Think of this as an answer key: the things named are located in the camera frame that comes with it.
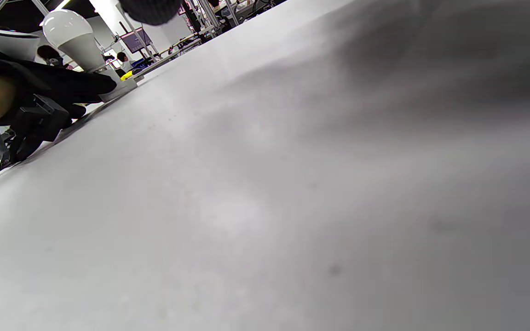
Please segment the black glove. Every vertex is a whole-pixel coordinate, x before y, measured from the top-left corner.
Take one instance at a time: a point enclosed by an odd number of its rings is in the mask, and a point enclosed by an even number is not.
[[[34,94],[45,96],[65,108],[73,119],[80,118],[83,107],[74,103],[99,103],[99,94],[112,92],[116,83],[107,76],[78,73],[31,61],[12,59],[0,52],[0,76],[10,78],[17,89],[12,108],[0,119],[0,125],[13,118],[19,107],[30,106]]]

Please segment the white light bulb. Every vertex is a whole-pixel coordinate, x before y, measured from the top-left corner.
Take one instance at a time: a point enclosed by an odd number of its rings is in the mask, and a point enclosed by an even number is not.
[[[93,34],[93,29],[86,19],[67,9],[48,13],[44,17],[42,30],[48,42],[57,48],[78,36]]]

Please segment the white table surface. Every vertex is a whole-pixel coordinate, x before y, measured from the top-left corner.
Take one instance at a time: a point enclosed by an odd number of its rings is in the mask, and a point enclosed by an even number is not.
[[[287,1],[1,174],[0,331],[530,331],[530,52],[396,2]]]

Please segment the monitor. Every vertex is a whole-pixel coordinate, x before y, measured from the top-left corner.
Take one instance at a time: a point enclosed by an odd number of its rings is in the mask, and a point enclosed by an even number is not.
[[[120,39],[122,39],[124,44],[126,44],[126,47],[128,47],[128,50],[130,50],[131,53],[136,53],[145,46],[149,46],[152,43],[151,38],[149,35],[147,35],[147,32],[145,32],[143,28],[136,29],[136,32],[138,32],[138,35],[144,40],[144,45],[142,44],[141,40],[136,37],[134,32],[129,32],[123,36],[120,36]]]

